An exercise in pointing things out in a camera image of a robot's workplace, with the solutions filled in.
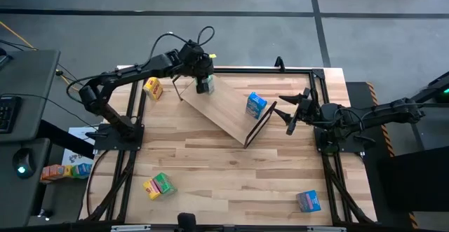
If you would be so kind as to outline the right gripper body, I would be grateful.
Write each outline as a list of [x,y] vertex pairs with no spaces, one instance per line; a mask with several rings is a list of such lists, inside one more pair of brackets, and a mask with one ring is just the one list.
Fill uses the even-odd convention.
[[301,94],[303,96],[302,101],[296,104],[297,108],[291,115],[293,119],[287,127],[287,135],[293,134],[298,121],[311,123],[318,116],[317,91],[315,89],[305,88]]

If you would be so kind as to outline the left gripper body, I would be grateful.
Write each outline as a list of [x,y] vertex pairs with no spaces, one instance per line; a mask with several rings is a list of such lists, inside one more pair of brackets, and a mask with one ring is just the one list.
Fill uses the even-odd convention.
[[206,79],[214,72],[213,61],[200,45],[188,40],[178,53],[181,66],[178,74]]

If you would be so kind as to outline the blue Rice Krispies box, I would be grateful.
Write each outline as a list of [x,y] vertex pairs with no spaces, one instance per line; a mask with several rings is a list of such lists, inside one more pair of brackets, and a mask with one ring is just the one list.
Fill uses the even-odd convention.
[[315,190],[305,191],[296,195],[301,212],[317,212],[321,205]]
[[265,99],[260,97],[257,93],[252,92],[247,99],[246,113],[258,119],[264,111],[266,105],[267,101]]

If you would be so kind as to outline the yellow Corn Pops box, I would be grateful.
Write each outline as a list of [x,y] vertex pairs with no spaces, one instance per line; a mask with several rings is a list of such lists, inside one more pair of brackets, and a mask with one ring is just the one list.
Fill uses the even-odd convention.
[[143,187],[151,200],[156,200],[158,197],[161,196],[161,192],[152,178],[145,181],[143,183]]
[[158,101],[162,95],[163,87],[156,77],[150,77],[147,79],[142,89],[145,91],[148,98]]

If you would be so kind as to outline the wooden shelf with black legs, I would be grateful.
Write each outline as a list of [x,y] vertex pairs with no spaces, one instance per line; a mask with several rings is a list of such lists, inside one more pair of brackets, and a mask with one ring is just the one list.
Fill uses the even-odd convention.
[[214,85],[212,93],[198,94],[196,81],[192,81],[183,91],[177,93],[178,97],[247,149],[271,118],[276,103],[273,102],[264,109],[261,117],[254,118],[246,113],[248,100],[246,96],[215,75],[212,76],[212,81]]

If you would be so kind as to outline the blue-green cereal box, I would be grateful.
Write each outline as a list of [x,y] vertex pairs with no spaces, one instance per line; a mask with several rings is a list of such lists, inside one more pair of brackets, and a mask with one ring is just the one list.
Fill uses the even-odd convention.
[[89,178],[92,165],[88,163],[81,163],[72,167],[72,176],[77,179]]

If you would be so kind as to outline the black mat with hazard stripes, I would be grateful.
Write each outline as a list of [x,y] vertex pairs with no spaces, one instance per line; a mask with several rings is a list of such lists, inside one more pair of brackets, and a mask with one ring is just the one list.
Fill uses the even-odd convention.
[[[371,107],[377,103],[374,87],[367,82],[346,82],[349,101],[353,107]],[[377,162],[395,156],[389,133],[385,125],[366,130],[363,136],[376,141],[375,145],[365,151],[363,162],[366,167],[368,183],[373,200],[377,221],[383,226],[396,228],[418,228],[412,212],[391,210],[378,173]]]

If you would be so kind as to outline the black cart with green light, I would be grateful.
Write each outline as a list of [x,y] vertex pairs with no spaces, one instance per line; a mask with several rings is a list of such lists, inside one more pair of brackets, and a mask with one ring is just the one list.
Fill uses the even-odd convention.
[[389,125],[394,153],[403,155],[449,146],[449,71],[411,95],[410,99],[438,106],[424,108],[425,116],[418,123]]

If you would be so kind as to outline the white printed paper sheet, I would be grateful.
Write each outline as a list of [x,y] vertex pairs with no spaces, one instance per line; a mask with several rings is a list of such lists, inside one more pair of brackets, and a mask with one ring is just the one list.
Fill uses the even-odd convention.
[[[94,128],[91,128],[91,127],[71,127],[71,128],[69,128],[68,133],[79,138],[79,139],[82,139],[83,141],[88,142],[89,144],[94,144],[95,140],[86,136],[87,132],[93,132],[93,131],[94,131]],[[79,165],[82,163],[92,165],[93,159],[87,158],[78,153],[74,153],[73,151],[71,151],[69,149],[64,150],[61,165]]]

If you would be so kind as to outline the black desk support bar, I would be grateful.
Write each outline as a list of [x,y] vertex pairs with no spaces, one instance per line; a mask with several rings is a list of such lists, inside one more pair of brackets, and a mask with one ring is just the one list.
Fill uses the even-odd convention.
[[53,144],[61,146],[65,149],[69,149],[70,151],[73,151],[74,153],[82,155],[86,158],[94,158],[94,146],[92,144],[78,137],[75,137],[68,132],[65,132],[64,130],[45,120],[41,120],[36,136],[38,138],[48,138]]

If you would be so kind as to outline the black computer mouse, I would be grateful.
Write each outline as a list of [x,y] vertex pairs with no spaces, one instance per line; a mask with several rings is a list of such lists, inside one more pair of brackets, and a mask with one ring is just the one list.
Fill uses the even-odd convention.
[[12,165],[19,178],[30,178],[36,171],[33,151],[30,148],[19,149],[13,155]]

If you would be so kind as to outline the black keyboard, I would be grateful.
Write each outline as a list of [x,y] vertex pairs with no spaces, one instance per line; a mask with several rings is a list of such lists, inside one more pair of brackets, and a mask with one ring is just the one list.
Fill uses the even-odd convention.
[[0,97],[0,134],[12,132],[21,103],[18,96]]

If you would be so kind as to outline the dark grey side desk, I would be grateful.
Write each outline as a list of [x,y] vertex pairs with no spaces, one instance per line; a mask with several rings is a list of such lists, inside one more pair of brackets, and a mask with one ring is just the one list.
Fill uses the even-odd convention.
[[[0,144],[0,229],[26,226],[36,212],[35,203],[41,201],[41,172],[50,147],[46,138]],[[21,148],[30,148],[34,155],[36,171],[27,179],[19,178],[12,165],[13,155]]]

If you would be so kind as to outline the black metal table frame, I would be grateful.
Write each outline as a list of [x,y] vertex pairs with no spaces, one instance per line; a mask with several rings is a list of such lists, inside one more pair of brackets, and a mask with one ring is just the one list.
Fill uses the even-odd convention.
[[[295,73],[300,70],[311,68],[280,73],[274,67],[225,67],[228,73],[216,75],[241,95],[256,92],[269,104],[276,100],[276,108],[293,113],[295,107],[278,96],[310,87],[308,74]],[[273,114],[244,149],[243,143],[180,101],[170,79],[161,82],[162,98],[146,99],[145,137],[136,154],[126,223],[174,224],[178,213],[191,212],[198,224],[332,224],[322,157],[311,126],[299,122],[288,136],[285,123]],[[88,194],[92,212],[112,186],[118,155],[109,151],[93,174]],[[365,165],[351,153],[340,158],[348,192],[369,218],[377,220]],[[169,176],[177,192],[150,200],[143,183],[160,172]],[[310,190],[317,192],[321,211],[300,212],[296,195]]]

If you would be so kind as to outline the silver metal bracket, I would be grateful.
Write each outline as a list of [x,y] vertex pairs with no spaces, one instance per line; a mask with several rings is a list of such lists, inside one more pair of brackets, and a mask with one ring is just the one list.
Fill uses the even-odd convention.
[[150,232],[151,226],[148,225],[119,225],[112,226],[110,232]]
[[347,232],[347,229],[335,226],[308,226],[307,232]]

